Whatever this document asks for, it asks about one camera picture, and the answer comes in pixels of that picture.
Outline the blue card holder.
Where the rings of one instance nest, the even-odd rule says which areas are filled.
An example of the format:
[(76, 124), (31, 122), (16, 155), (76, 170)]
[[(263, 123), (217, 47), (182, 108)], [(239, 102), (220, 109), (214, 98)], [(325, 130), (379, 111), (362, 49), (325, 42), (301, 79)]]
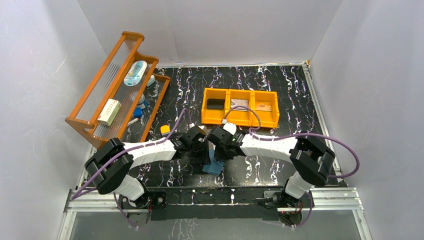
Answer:
[(208, 157), (209, 162), (203, 165), (202, 171), (215, 176), (221, 174), (225, 162), (223, 160), (217, 160), (215, 158), (214, 149), (208, 150), (208, 154), (206, 156)]

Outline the yellow three-compartment bin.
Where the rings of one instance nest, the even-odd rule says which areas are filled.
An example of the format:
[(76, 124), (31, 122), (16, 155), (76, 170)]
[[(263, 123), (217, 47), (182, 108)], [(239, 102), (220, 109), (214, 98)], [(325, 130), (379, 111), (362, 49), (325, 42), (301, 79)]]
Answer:
[[(224, 99), (224, 110), (206, 109), (207, 99)], [(248, 106), (230, 107), (231, 99), (248, 100)], [(270, 102), (272, 111), (256, 111), (256, 102)], [(237, 126), (276, 128), (280, 119), (278, 94), (275, 91), (205, 88), (201, 107), (201, 123), (220, 125), (223, 119)]]

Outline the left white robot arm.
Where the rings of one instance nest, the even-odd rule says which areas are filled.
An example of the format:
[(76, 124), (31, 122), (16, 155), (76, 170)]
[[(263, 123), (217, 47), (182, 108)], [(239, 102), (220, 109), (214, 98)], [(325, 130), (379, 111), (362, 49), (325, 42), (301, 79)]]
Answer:
[(112, 138), (85, 163), (88, 181), (101, 195), (118, 194), (134, 207), (145, 208), (155, 202), (155, 194), (140, 179), (130, 176), (129, 171), (203, 153), (206, 135), (205, 126), (192, 124), (187, 132), (169, 133), (159, 140), (142, 143), (123, 143)]

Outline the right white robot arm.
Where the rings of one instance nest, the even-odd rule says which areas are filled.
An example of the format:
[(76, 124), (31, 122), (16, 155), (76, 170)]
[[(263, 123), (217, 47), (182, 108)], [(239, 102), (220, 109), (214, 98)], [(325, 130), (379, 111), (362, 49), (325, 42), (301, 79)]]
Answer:
[(266, 208), (295, 207), (303, 195), (314, 187), (327, 184), (336, 154), (317, 134), (279, 139), (251, 134), (232, 123), (214, 126), (206, 139), (215, 146), (219, 160), (237, 156), (267, 157), (291, 163), (295, 172), (280, 193), (266, 193), (261, 205)]

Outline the silver cards in bin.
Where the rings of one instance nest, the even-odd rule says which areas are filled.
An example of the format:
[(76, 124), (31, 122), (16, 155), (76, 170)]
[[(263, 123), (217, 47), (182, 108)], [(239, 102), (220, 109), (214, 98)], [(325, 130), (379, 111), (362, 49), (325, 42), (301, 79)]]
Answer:
[(249, 105), (249, 101), (247, 99), (236, 99), (232, 98), (230, 100), (230, 107), (233, 108), (234, 106), (245, 106), (247, 107)]

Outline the yellow grey eraser block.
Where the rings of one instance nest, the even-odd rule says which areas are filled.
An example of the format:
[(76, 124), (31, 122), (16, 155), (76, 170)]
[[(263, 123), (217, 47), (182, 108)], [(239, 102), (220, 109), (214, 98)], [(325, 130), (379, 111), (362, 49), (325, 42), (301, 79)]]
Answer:
[(171, 132), (171, 128), (169, 125), (162, 125), (160, 127), (160, 133), (162, 137), (167, 137)]

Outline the white pen on shelf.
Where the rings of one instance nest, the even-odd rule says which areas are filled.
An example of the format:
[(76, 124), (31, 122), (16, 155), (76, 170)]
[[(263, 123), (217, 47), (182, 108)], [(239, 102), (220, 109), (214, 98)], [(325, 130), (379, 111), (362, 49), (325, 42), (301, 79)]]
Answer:
[(134, 118), (131, 121), (128, 122), (127, 126), (131, 126), (132, 124), (136, 123), (137, 121), (139, 121), (139, 118)]

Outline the small grey blue item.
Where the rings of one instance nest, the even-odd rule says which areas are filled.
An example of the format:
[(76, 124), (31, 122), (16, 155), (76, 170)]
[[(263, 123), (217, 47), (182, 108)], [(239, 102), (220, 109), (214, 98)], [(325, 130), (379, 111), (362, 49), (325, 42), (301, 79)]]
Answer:
[(146, 83), (146, 87), (152, 86), (156, 82), (156, 78), (154, 75), (151, 75)]

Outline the orange wooden shelf rack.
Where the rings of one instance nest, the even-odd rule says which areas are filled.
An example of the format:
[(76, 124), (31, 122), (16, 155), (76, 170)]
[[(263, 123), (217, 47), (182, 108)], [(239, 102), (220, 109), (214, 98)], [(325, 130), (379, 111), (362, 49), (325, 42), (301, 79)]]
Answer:
[[(82, 97), (65, 121), (93, 147), (100, 148), (107, 140), (119, 138), (123, 142), (144, 142), (147, 140), (156, 114), (164, 99), (171, 79), (155, 74), (159, 62), (155, 56), (140, 53), (139, 46), (145, 37), (138, 32), (124, 31), (84, 91)], [(132, 64), (146, 61), (147, 68), (141, 81), (135, 86), (126, 86), (124, 78)], [(156, 82), (146, 87), (151, 75)], [(111, 126), (98, 123), (98, 116), (108, 99), (118, 100), (121, 108)], [(143, 110), (143, 116), (136, 123), (133, 120), (135, 108)]]

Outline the white red small box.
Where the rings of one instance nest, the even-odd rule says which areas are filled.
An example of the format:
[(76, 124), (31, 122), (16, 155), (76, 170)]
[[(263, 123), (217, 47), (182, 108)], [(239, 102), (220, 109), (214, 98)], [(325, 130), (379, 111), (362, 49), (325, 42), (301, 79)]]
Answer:
[(121, 105), (122, 104), (118, 100), (109, 98), (97, 117), (98, 123), (110, 127), (117, 116)]

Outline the light blue oval case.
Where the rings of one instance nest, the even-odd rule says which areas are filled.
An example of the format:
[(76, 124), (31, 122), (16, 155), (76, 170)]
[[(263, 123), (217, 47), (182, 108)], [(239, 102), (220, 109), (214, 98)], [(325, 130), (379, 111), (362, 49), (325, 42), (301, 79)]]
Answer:
[(126, 74), (123, 83), (128, 87), (137, 85), (141, 81), (147, 66), (148, 64), (144, 60), (134, 62)]

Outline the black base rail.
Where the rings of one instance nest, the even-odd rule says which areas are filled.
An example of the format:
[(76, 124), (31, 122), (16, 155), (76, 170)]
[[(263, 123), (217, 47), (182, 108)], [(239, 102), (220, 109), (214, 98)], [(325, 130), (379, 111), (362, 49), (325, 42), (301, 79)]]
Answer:
[(277, 187), (151, 187), (140, 203), (119, 196), (128, 213), (146, 213), (151, 221), (174, 219), (260, 219), (284, 220), (298, 224), (302, 210), (310, 207), (310, 198), (283, 197)]

